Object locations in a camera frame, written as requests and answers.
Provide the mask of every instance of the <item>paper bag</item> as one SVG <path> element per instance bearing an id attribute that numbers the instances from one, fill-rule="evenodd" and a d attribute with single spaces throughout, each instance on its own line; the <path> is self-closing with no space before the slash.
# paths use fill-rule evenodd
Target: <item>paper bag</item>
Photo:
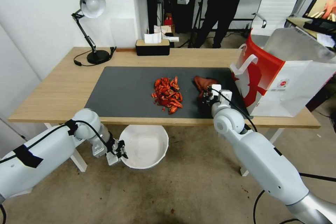
<path id="1" fill-rule="evenodd" d="M 263 50 L 248 37 L 230 66 L 233 78 L 250 115 L 294 117 L 336 72 L 336 58 L 292 28 L 276 30 L 269 41 Z"/>

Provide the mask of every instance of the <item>bag handle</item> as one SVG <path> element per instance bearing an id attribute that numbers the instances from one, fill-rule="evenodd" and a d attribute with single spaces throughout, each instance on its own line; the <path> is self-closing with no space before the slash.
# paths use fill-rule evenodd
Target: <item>bag handle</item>
<path id="1" fill-rule="evenodd" d="M 246 44 L 242 44 L 239 49 L 242 49 L 244 46 L 247 46 Z M 245 70 L 247 69 L 247 67 L 251 64 L 251 63 L 257 63 L 258 62 L 258 58 L 256 57 L 256 55 L 254 54 L 251 54 L 246 60 L 245 62 L 242 64 L 242 66 L 238 69 L 236 67 L 235 64 L 231 64 L 230 65 L 230 68 L 232 70 L 232 72 L 235 74 L 235 75 L 241 75 L 245 72 Z"/>

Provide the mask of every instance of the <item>lamp base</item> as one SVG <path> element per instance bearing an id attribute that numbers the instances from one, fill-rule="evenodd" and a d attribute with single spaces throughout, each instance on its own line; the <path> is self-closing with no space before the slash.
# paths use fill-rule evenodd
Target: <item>lamp base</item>
<path id="1" fill-rule="evenodd" d="M 89 53 L 86 57 L 87 61 L 91 64 L 101 64 L 111 59 L 111 55 L 107 51 L 98 50 L 96 54 L 93 52 Z"/>

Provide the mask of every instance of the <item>white bowl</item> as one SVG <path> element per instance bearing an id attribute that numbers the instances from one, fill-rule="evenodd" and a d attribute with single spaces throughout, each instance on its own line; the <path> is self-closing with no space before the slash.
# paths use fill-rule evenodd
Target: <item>white bowl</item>
<path id="1" fill-rule="evenodd" d="M 119 138 L 125 141 L 128 159 L 122 157 L 121 160 L 130 168 L 152 168 L 166 155 L 168 139 L 162 126 L 128 125 Z"/>

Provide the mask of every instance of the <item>black mat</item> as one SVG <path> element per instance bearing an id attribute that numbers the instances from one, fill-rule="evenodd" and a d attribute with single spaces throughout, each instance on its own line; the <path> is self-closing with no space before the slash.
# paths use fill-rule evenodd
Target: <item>black mat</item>
<path id="1" fill-rule="evenodd" d="M 153 104 L 151 93 L 154 83 L 161 77 L 178 76 L 178 85 L 183 95 L 183 108 L 173 115 L 162 111 L 162 106 Z M 229 68 L 160 68 L 108 66 L 103 70 L 85 107 L 101 117 L 151 117 L 151 118 L 212 118 L 211 109 L 201 109 L 194 85 L 196 75 L 213 78 L 222 89 L 231 90 L 232 101 L 247 113 Z"/>

